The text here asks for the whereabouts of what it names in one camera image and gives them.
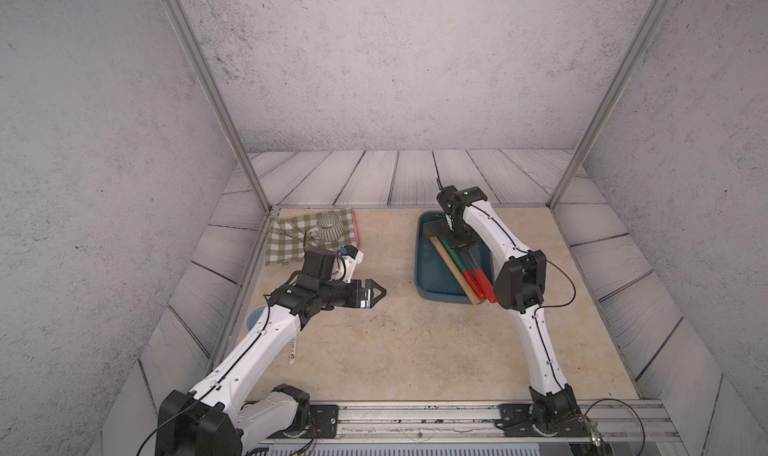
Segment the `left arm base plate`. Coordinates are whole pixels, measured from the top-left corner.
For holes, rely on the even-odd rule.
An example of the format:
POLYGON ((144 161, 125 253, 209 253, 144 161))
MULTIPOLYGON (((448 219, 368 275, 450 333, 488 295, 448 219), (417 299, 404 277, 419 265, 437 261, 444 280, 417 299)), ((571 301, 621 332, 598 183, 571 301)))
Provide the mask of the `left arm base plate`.
POLYGON ((321 440, 337 437, 340 407, 336 404, 311 403, 309 419, 301 430, 281 430, 271 434, 268 440, 307 440, 311 436, 321 440))

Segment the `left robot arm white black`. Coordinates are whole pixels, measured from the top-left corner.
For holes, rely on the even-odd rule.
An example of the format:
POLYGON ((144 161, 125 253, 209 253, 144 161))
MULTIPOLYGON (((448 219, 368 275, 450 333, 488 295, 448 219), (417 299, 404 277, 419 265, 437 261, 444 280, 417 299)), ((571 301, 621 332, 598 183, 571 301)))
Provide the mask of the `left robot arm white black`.
POLYGON ((371 309, 385 297, 374 280, 354 278, 363 259, 354 245, 306 250, 302 268, 266 295, 259 319, 230 354, 190 391, 164 399, 145 439, 155 454, 256 455, 260 443, 277 434, 306 438, 296 452, 308 454, 321 433, 307 392, 280 384, 260 401, 248 396, 312 317, 337 307, 371 309))

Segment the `red handle hoe blade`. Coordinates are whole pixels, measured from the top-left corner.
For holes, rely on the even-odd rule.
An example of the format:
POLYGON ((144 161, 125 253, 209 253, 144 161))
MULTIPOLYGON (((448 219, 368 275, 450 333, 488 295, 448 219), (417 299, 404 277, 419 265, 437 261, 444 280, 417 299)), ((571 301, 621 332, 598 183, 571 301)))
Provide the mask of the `red handle hoe blade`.
POLYGON ((451 229, 445 218, 428 221, 422 226, 421 230, 421 237, 423 239, 444 237, 446 240, 453 240, 455 236, 455 232, 451 229))
POLYGON ((496 303, 497 299, 493 292, 493 287, 485 275, 484 271, 482 270, 481 266, 479 265, 478 261, 474 257, 472 251, 469 248, 458 248, 455 249, 449 245, 450 248, 456 250, 458 254, 462 257, 464 262, 468 265, 470 271, 473 273, 474 278, 479 283, 482 293, 485 297, 484 301, 488 301, 489 303, 496 303))

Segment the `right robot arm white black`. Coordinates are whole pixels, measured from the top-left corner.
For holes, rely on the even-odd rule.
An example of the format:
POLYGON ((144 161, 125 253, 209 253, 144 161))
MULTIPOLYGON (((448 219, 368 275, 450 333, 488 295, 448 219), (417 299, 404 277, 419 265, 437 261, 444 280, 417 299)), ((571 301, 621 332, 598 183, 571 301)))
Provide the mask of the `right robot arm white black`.
POLYGON ((510 311, 518 328, 530 374, 530 423, 542 435, 555 435, 581 410, 557 360, 547 328, 546 255, 514 235, 480 188, 445 186, 436 200, 445 213, 445 221, 437 225, 436 234, 445 237, 456 250, 481 241, 499 265, 492 293, 486 299, 510 311))

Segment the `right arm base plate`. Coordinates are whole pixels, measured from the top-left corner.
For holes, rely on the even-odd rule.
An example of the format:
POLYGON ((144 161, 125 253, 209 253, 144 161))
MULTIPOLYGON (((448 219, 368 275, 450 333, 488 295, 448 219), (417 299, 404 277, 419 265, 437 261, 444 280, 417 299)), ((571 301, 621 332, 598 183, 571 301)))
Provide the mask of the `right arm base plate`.
POLYGON ((589 432, 576 417, 555 424, 549 429, 537 423, 532 415, 531 404, 504 403, 498 406, 499 417, 494 426, 505 437, 587 438, 589 432))

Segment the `wooden handle hoe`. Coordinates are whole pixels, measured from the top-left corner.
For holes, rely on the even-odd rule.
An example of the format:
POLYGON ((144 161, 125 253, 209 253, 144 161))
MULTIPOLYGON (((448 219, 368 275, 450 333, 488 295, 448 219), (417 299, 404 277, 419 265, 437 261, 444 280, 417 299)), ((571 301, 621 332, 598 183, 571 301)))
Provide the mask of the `wooden handle hoe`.
POLYGON ((469 299, 470 303, 473 305, 479 305, 482 300, 478 297, 472 286, 469 284, 469 282, 464 277, 463 273, 459 270, 458 266, 454 263, 454 261, 449 256, 446 249, 443 247, 442 243, 439 241, 439 239, 436 236, 433 236, 430 238, 430 242, 438 252, 439 256, 451 272, 451 274, 454 276, 462 290, 464 291, 465 295, 469 299))

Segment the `green red handle hoe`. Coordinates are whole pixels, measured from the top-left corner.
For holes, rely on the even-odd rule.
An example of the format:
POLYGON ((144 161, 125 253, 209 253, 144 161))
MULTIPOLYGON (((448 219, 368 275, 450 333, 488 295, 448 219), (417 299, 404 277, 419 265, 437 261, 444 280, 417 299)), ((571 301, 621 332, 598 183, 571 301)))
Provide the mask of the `green red handle hoe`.
POLYGON ((482 293, 482 289, 479 283, 474 278, 474 275, 470 271, 468 265, 464 262, 464 260, 456 250, 449 247, 448 241, 444 236, 439 236, 438 241, 440 242, 448 258, 451 260, 452 264, 456 267, 457 271, 461 274, 463 278, 462 286, 465 289, 465 293, 467 294, 467 297, 470 299, 470 301, 473 304, 481 304, 485 300, 485 297, 482 293))

